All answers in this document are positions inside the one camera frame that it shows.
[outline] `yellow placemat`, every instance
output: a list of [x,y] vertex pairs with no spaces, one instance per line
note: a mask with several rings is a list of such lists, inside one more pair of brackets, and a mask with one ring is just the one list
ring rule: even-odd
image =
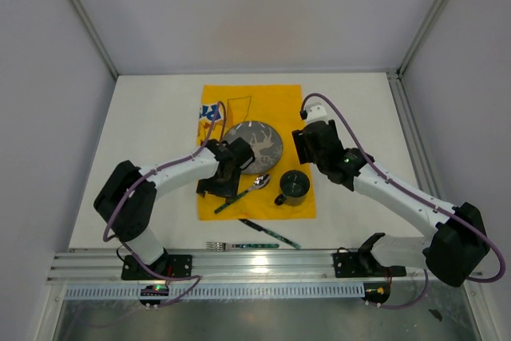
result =
[[[201,220],[286,220],[314,219],[316,217],[314,189],[312,188],[311,168],[301,165],[296,154],[291,132],[304,127],[299,111],[302,104],[300,85],[205,85],[200,109],[198,142],[204,140],[215,112],[215,105],[221,100],[227,109],[227,116],[221,111],[219,124],[215,124],[213,139],[220,138],[222,123],[226,120],[225,132],[243,121],[262,121],[271,125],[282,138],[283,154],[277,165],[270,169],[270,183],[263,189],[255,190],[215,214],[216,208],[225,199],[206,194],[199,196],[199,218]],[[311,180],[311,189],[305,201],[296,207],[276,206],[275,198],[280,194],[280,177],[289,170],[298,169]],[[257,175],[241,175],[238,193],[252,185]]]

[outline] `fork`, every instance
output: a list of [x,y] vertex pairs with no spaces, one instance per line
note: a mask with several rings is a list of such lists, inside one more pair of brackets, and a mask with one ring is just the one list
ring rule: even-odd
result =
[[217,252],[226,252],[231,249],[277,249],[278,244],[229,244],[208,241],[206,249]]

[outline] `black bracket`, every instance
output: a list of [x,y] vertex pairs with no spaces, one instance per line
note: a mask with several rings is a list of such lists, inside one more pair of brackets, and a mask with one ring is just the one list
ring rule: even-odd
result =
[[[167,277],[189,277],[192,274],[192,260],[192,255],[168,255],[163,266],[158,266],[159,270],[157,273]],[[133,256],[125,257],[125,262],[122,266],[121,280],[143,281],[154,279],[155,277],[147,273]]]
[[406,276],[406,268],[385,268],[378,264],[378,262],[374,259],[371,268],[368,268],[366,266],[366,253],[350,252],[339,249],[339,251],[332,255],[332,258],[334,261],[335,278],[337,279],[346,279],[350,277],[388,277],[389,274],[392,277]]
[[364,283],[363,301],[370,303],[385,303],[390,297],[389,283]]

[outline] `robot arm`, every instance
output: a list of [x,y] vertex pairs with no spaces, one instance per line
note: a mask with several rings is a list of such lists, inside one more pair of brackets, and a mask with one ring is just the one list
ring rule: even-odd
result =
[[154,202],[166,193],[196,180],[199,180],[197,193],[201,195],[208,192],[221,197],[234,197],[241,170],[253,161],[252,148],[241,138],[231,144],[210,140],[197,156],[187,161],[176,161],[179,164],[167,168],[159,165],[138,168],[131,161],[123,161],[100,191],[94,208],[108,223],[133,183],[153,169],[162,169],[136,187],[112,224],[119,241],[126,243],[151,270],[161,274],[168,266],[168,254],[149,227]]
[[[471,231],[438,213],[437,209],[444,208],[485,233],[481,213],[471,204],[464,203],[457,208],[412,187],[369,156],[376,168],[385,174],[386,179],[382,178],[367,163],[359,149],[343,147],[335,122],[327,120],[327,112],[322,105],[306,107],[302,119],[306,127],[293,132],[300,164],[316,164],[331,182],[376,200],[423,234],[423,237],[392,237],[384,233],[373,235],[360,248],[367,252],[365,257],[371,259],[364,264],[429,268],[446,284],[455,287],[463,284],[489,252],[489,247]],[[430,201],[435,208],[395,188],[389,180]]]

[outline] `gray wall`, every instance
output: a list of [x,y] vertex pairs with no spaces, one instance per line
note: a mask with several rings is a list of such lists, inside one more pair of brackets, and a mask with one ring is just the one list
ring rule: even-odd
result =
[[[511,262],[511,0],[450,0],[405,79],[446,197],[478,206]],[[510,284],[492,286],[507,326]]]
[[396,67],[433,0],[82,0],[120,73]]
[[0,0],[0,329],[23,340],[68,244],[113,79],[66,0]]

